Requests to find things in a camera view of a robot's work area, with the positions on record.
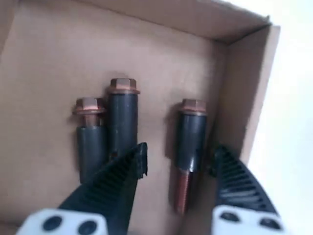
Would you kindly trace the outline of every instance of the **box flap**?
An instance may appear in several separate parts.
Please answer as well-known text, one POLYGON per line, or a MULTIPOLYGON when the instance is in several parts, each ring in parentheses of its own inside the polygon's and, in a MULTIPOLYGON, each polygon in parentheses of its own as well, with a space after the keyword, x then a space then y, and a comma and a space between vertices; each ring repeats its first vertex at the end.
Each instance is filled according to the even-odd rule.
POLYGON ((248 162, 280 27, 269 26, 229 46, 213 136, 248 162))
POLYGON ((81 0, 198 36, 234 42, 269 24, 259 16, 212 0, 81 0))

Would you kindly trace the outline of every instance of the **hex head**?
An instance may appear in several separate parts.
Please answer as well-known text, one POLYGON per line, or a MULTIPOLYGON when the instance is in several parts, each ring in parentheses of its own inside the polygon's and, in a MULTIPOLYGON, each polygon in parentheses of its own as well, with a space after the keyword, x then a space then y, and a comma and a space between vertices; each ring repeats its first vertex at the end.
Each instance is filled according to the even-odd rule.
POLYGON ((200 99, 183 99, 181 111, 206 114, 206 102, 200 99))
POLYGON ((114 78, 110 84, 111 93, 138 94, 137 82, 131 78, 114 78))
POLYGON ((76 100, 75 114, 97 114, 104 112, 104 101, 101 98, 83 97, 76 100))

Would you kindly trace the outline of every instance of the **cardboard box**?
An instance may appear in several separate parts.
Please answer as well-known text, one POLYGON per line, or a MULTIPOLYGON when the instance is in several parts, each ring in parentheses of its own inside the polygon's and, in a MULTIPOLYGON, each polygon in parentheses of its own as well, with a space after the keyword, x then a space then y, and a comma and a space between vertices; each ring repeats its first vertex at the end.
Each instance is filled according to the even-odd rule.
POLYGON ((138 138, 149 148, 130 232, 208 232, 214 180, 200 194, 213 202, 183 227, 169 204, 176 104, 207 100, 210 146, 227 144, 247 163, 279 30, 219 0, 2 0, 0 221, 18 226, 79 185, 71 108, 124 76, 141 90, 138 138))

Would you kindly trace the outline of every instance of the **threaded shaft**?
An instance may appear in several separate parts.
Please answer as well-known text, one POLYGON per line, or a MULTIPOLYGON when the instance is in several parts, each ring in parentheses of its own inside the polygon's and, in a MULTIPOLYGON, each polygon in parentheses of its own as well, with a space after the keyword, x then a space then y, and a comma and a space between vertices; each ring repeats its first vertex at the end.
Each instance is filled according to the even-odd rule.
POLYGON ((100 125, 100 117, 98 114, 82 115, 82 121, 82 126, 84 127, 100 125))
POLYGON ((191 172, 178 170, 177 188, 175 193, 175 211, 184 215, 187 211, 189 201, 189 191, 191 184, 191 172))

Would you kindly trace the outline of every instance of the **white background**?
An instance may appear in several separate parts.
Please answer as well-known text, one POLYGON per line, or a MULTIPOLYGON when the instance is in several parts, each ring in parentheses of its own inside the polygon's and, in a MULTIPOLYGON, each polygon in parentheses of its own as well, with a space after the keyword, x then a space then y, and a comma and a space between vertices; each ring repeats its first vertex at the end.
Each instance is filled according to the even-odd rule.
POLYGON ((313 234, 313 1, 231 0, 281 25, 248 167, 294 235, 313 234))

